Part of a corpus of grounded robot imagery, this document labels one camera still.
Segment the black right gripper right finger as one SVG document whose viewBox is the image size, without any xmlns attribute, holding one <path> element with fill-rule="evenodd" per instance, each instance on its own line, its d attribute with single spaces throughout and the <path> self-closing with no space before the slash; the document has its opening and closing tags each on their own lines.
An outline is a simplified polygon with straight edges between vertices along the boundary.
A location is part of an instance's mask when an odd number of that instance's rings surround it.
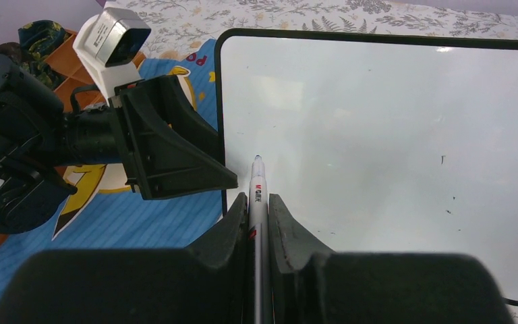
<svg viewBox="0 0 518 324">
<path fill-rule="evenodd" d="M 269 197 L 277 323 L 511 323 L 500 290 L 464 254 L 337 252 Z"/>
</svg>

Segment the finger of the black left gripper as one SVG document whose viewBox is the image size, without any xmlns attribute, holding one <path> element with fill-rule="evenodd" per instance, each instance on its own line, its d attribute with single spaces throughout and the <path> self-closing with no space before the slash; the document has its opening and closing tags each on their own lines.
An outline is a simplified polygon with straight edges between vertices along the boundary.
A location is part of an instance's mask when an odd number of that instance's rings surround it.
<svg viewBox="0 0 518 324">
<path fill-rule="evenodd" d="M 186 168 L 218 165 L 223 148 L 219 133 L 188 101 L 177 76 L 159 76 L 151 80 L 154 108 L 165 123 L 165 138 L 157 168 Z"/>
<path fill-rule="evenodd" d="M 152 184 L 152 196 L 146 199 L 167 199 L 211 190 L 226 190 L 238 185 L 234 172 L 218 165 L 196 165 L 186 168 L 157 168 L 156 159 L 161 155 L 163 145 L 170 141 L 165 138 L 165 123 L 154 108 L 151 94 L 145 90 L 144 100 L 150 104 L 143 108 L 143 119 L 152 131 L 147 136 L 147 151 L 152 155 L 148 167 L 148 179 Z"/>
</svg>

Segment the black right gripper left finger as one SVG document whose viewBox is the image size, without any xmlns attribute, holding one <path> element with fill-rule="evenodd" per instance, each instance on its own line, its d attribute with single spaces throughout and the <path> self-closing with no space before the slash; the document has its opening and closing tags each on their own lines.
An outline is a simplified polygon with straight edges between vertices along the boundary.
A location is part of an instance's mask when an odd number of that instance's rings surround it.
<svg viewBox="0 0 518 324">
<path fill-rule="evenodd" d="M 52 250 L 30 257 L 0 323 L 240 323 L 248 199 L 185 248 Z"/>
</svg>

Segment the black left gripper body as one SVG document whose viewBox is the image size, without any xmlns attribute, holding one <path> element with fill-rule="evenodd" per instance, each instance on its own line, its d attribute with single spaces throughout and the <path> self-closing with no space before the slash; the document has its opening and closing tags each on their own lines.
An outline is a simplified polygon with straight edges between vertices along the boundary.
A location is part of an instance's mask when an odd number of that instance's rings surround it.
<svg viewBox="0 0 518 324">
<path fill-rule="evenodd" d="M 143 108 L 150 104 L 145 96 L 145 80 L 117 86 L 108 98 L 109 123 L 126 181 L 132 191 L 143 197 L 152 196 L 148 167 L 152 155 L 147 151 L 146 139 L 152 131 L 143 119 Z"/>
</svg>

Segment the blue capped whiteboard marker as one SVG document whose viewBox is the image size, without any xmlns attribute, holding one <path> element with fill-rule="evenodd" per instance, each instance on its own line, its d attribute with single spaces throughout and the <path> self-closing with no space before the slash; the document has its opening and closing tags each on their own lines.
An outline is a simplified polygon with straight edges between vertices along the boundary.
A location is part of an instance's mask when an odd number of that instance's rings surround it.
<svg viewBox="0 0 518 324">
<path fill-rule="evenodd" d="M 268 247 L 268 188 L 262 157 L 252 163 L 249 185 L 249 274 L 246 321 L 272 323 L 272 288 L 270 284 L 270 255 Z"/>
</svg>

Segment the black framed whiteboard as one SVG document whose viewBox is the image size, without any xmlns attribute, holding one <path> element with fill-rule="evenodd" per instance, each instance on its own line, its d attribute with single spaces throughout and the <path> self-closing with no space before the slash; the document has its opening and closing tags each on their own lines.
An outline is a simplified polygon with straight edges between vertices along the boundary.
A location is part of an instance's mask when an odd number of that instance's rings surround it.
<svg viewBox="0 0 518 324">
<path fill-rule="evenodd" d="M 327 246 L 460 253 L 518 305 L 518 40 L 252 30 L 215 47 L 225 164 Z"/>
</svg>

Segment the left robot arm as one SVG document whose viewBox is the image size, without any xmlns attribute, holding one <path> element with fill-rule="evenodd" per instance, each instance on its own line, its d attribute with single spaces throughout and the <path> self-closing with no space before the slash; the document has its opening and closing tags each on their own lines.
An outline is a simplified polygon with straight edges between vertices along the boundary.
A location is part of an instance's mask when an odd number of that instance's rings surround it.
<svg viewBox="0 0 518 324">
<path fill-rule="evenodd" d="M 237 186 L 220 161 L 218 132 L 194 110 L 179 78 L 122 84 L 96 109 L 63 103 L 0 54 L 0 234 L 46 223 L 77 188 L 65 165 L 121 163 L 127 185 L 146 200 Z"/>
</svg>

